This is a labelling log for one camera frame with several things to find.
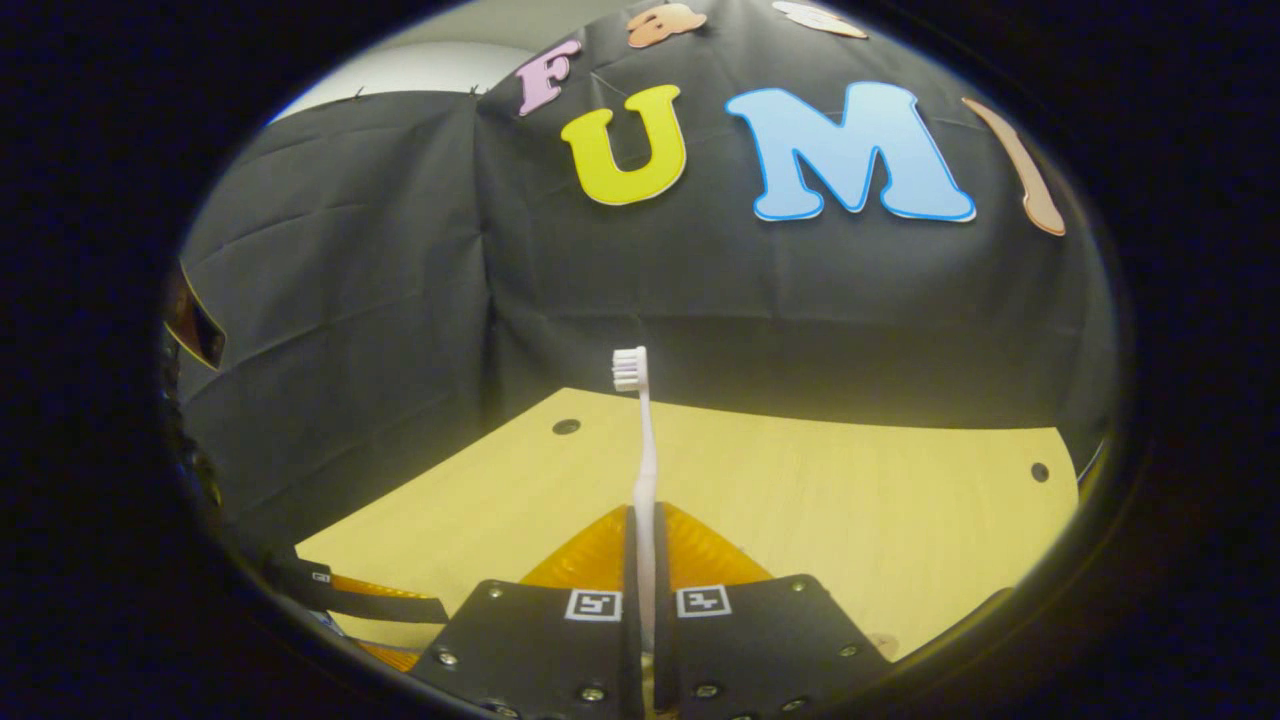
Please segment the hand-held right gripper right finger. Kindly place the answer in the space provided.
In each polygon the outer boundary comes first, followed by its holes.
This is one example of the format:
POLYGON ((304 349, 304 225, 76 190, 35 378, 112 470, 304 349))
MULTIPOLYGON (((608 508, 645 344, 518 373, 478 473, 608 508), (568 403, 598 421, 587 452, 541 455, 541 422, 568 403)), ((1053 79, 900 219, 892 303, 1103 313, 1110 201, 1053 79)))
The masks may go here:
POLYGON ((660 503, 655 711, 666 719, 813 719, 888 671, 893 637, 864 632, 814 577, 773 577, 707 524, 660 503))

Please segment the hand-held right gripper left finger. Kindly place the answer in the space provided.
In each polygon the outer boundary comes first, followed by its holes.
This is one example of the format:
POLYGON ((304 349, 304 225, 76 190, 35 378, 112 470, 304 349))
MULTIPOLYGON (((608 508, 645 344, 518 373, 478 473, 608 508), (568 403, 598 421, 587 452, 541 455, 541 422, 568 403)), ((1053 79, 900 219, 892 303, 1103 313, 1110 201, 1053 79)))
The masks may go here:
POLYGON ((603 579, 480 582, 411 678, 504 719, 639 719, 632 523, 622 506, 573 538, 603 560, 603 579))

